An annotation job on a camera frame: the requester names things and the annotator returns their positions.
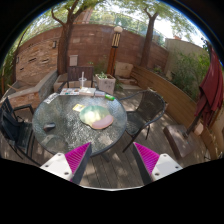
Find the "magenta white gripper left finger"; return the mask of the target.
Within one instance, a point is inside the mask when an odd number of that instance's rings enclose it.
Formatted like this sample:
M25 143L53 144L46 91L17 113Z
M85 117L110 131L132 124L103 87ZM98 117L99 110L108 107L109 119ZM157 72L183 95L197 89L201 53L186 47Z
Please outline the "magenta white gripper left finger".
M66 154L55 154L41 169L79 185L91 153L91 143L88 142Z

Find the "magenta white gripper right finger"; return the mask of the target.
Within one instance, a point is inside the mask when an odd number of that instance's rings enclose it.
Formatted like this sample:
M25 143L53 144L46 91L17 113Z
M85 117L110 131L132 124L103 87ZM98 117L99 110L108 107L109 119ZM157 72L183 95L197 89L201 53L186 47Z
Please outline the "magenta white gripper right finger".
M133 155L145 185L182 169L168 154L158 154L137 142L133 143Z

